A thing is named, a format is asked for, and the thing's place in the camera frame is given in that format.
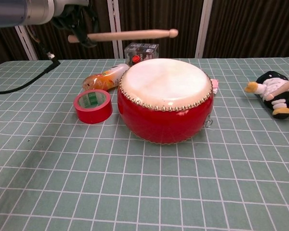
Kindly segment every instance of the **drumhead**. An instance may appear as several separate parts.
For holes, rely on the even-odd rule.
[[[210,78],[198,67],[174,59],[151,59],[132,66],[120,89],[133,102],[155,110],[192,108],[207,100]]]

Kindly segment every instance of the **penguin plush toy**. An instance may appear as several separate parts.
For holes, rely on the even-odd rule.
[[[265,98],[284,85],[288,80],[284,75],[276,71],[268,71],[260,76],[255,82],[249,82],[245,87],[245,92],[259,95],[265,106],[273,110],[273,118],[286,119],[289,117],[289,89],[272,100]]]

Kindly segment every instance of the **drumstick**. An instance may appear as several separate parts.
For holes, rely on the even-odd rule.
[[[267,95],[265,100],[266,101],[270,101],[272,99],[274,99],[275,96],[285,92],[289,90],[289,81],[286,82],[285,84],[283,84],[282,86],[280,86],[277,90],[273,91],[271,94]]]
[[[178,30],[135,30],[114,33],[96,33],[88,34],[88,38],[95,41],[113,41],[113,40],[133,40],[133,39],[159,39],[174,38],[178,35]],[[79,40],[75,35],[69,35],[70,43],[77,43]]]

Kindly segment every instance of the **tape roll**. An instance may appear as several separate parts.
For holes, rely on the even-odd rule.
[[[87,90],[74,100],[74,108],[80,121],[97,124],[112,114],[110,94],[104,90]]]

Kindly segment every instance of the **red drum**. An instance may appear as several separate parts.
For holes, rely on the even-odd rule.
[[[125,72],[118,109],[126,126],[154,143],[185,141],[210,125],[213,88],[196,66],[174,59],[142,61]]]

